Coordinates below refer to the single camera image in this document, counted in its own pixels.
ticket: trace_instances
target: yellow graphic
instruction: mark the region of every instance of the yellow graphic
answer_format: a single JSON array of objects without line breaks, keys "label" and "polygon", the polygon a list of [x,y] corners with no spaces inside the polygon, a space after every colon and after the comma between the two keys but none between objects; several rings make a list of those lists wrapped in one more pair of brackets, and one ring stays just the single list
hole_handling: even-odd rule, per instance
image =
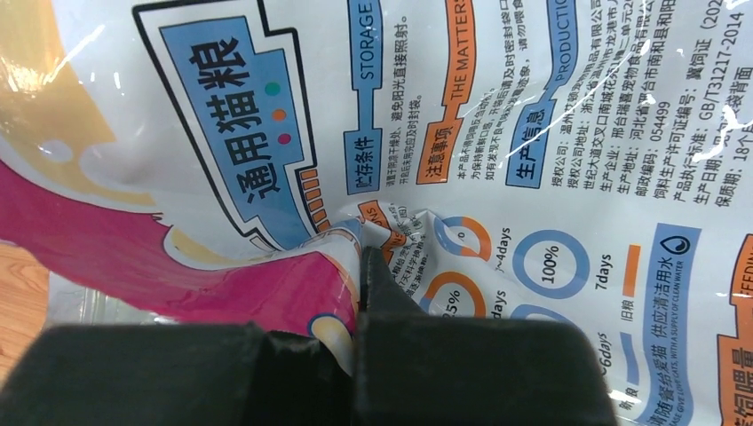
[{"label": "yellow graphic", "polygon": [[[138,206],[152,206],[146,193],[114,191],[91,182],[78,160],[89,147],[115,142],[105,118],[78,82],[69,61],[97,31],[66,55],[52,2],[0,2],[0,135],[35,170],[78,193]],[[65,143],[68,162],[52,162],[39,148],[50,140]]]}]

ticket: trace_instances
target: colored dot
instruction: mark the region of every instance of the colored dot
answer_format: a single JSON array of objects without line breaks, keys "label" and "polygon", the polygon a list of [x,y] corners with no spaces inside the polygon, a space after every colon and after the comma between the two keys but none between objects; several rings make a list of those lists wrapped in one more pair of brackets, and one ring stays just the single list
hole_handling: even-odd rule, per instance
[{"label": "colored dot", "polygon": [[268,83],[268,84],[267,84],[267,85],[265,86],[265,88],[264,88],[264,91],[265,91],[265,92],[266,92],[266,94],[267,94],[267,95],[269,95],[269,96],[275,96],[275,95],[277,95],[278,93],[280,93],[280,85],[279,85],[279,84],[277,84],[277,83],[275,83],[275,82],[272,82],[272,83]]},{"label": "colored dot", "polygon": [[287,116],[288,115],[285,114],[285,110],[283,109],[275,109],[274,112],[272,113],[272,118],[274,118],[276,122],[281,122],[282,120],[285,120],[285,117]]}]

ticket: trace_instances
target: blue bar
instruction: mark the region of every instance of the blue bar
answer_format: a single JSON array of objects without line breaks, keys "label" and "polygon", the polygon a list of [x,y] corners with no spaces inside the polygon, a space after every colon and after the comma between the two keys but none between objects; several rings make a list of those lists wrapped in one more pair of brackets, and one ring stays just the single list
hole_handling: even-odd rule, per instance
[{"label": "blue bar", "polygon": [[[296,247],[310,234],[298,213],[285,170],[286,165],[303,161],[304,152],[284,51],[257,54],[248,23],[242,16],[160,30],[214,157],[207,161],[214,161],[222,175],[222,182],[217,186],[224,186],[233,199],[234,205],[226,207],[234,207],[244,223],[259,217],[265,229],[284,249]],[[207,59],[209,53],[205,51],[203,59],[197,61],[195,46],[220,42],[225,43],[222,49],[228,50],[225,59],[234,61],[234,65],[200,69],[198,62]],[[234,83],[202,82],[215,72],[232,72],[239,77],[232,79]],[[242,115],[246,121],[222,129],[219,127],[220,118],[226,122],[234,119],[227,112],[234,101],[227,96],[242,94],[245,94],[243,100],[251,100],[254,107],[251,108],[251,104],[246,107],[253,109],[253,114],[240,112],[233,104],[236,115]],[[216,107],[219,105],[226,110],[221,117],[217,116]],[[284,118],[273,118],[275,112],[278,112],[278,118],[281,116],[279,111],[284,112]],[[249,139],[229,142],[244,137]],[[256,155],[251,156],[254,160],[244,157],[250,152],[244,148],[250,144],[256,147]],[[262,177],[270,182],[276,178],[276,185],[257,186],[250,183],[252,177]]]},{"label": "blue bar", "polygon": [[638,370],[638,359],[636,359],[635,349],[633,348],[633,336],[621,332],[620,342],[622,343],[622,351],[625,353],[625,364],[628,367],[628,383],[638,386],[640,370]]},{"label": "blue bar", "polygon": [[552,99],[554,92],[573,76],[578,60],[578,17],[575,0],[548,0],[551,76],[542,99]]},{"label": "blue bar", "polygon": [[520,112],[515,131],[512,133],[510,152],[515,153],[507,161],[507,186],[520,186],[524,188],[539,188],[543,174],[543,161],[546,156],[546,143],[549,140],[547,129],[554,113],[554,100],[545,100],[535,104],[526,105]]},{"label": "blue bar", "polygon": [[382,6],[379,0],[348,0],[348,18],[353,90],[381,89],[384,43]]},{"label": "blue bar", "polygon": [[643,321],[651,393],[636,422],[658,416],[686,426],[693,417],[687,372],[687,299],[701,230],[658,224],[649,257]]},{"label": "blue bar", "polygon": [[[523,107],[512,136],[510,150],[516,149],[531,139],[535,129],[546,129],[552,121],[552,114],[557,101],[554,93],[567,84],[573,76],[578,61],[578,20],[575,0],[547,0],[547,19],[549,21],[549,42],[551,47],[551,75],[544,87],[541,99]],[[544,119],[531,123],[529,116],[535,111],[542,111]],[[549,132],[537,138],[512,155],[507,163],[507,186],[538,189],[541,187],[543,161],[546,155],[546,143]]]},{"label": "blue bar", "polygon": [[374,128],[374,91],[382,88],[383,28],[379,0],[348,0],[351,80],[358,95],[358,129],[347,131],[345,186],[348,195],[379,190],[382,130]]},{"label": "blue bar", "polygon": [[381,164],[381,129],[345,133],[345,182],[348,195],[377,191]]}]

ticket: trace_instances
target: orange label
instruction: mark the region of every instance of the orange label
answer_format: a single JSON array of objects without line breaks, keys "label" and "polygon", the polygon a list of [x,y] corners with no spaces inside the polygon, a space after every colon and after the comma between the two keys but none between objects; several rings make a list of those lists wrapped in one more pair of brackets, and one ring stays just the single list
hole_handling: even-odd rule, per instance
[{"label": "orange label", "polygon": [[[361,215],[369,222],[374,222],[385,229],[391,229],[390,222],[387,220],[387,215],[382,211],[382,208],[379,207],[378,201],[362,202],[358,205],[358,210],[361,211]],[[392,260],[391,249],[404,246],[407,240],[408,238],[405,235],[392,231],[390,238],[382,244],[382,254],[384,255],[384,260],[388,264]]]},{"label": "orange label", "polygon": [[472,0],[446,0],[448,16],[449,61],[442,105],[441,122],[426,128],[424,149],[418,166],[416,182],[437,184],[447,182],[452,151],[463,119],[457,118],[460,106],[471,98],[476,73],[476,24]]},{"label": "orange label", "polygon": [[361,211],[361,216],[369,222],[374,222],[383,228],[390,229],[390,222],[387,221],[387,215],[384,214],[376,200],[362,202],[358,205],[358,210]]},{"label": "orange label", "polygon": [[722,426],[753,426],[753,234],[740,248],[730,285],[737,336],[719,335]]}]

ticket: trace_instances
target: blue circle graphic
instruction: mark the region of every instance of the blue circle graphic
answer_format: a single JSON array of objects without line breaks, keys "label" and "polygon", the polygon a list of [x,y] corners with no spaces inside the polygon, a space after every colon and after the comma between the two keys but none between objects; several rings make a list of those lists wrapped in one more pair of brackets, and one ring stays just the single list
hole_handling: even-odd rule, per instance
[{"label": "blue circle graphic", "polygon": [[[564,287],[544,287],[533,281],[531,277],[528,276],[528,272],[526,272],[524,261],[526,260],[528,251],[534,245],[546,241],[562,244],[570,249],[575,258],[575,275]],[[591,271],[591,263],[589,262],[586,249],[583,248],[583,245],[572,235],[569,233],[563,233],[562,231],[545,229],[528,235],[520,242],[520,244],[518,244],[515,248],[515,252],[512,254],[512,270],[515,272],[515,276],[518,277],[518,280],[520,280],[524,286],[536,292],[536,294],[549,297],[550,299],[567,299],[577,295],[578,292],[583,289],[583,286],[586,285]]]},{"label": "blue circle graphic", "polygon": [[531,315],[544,315],[559,322],[564,322],[567,324],[575,325],[573,324],[571,320],[563,317],[562,315],[556,313],[555,311],[551,311],[541,306],[533,306],[532,304],[522,304],[518,306],[510,314],[510,318],[513,318],[516,320],[525,320]]}]

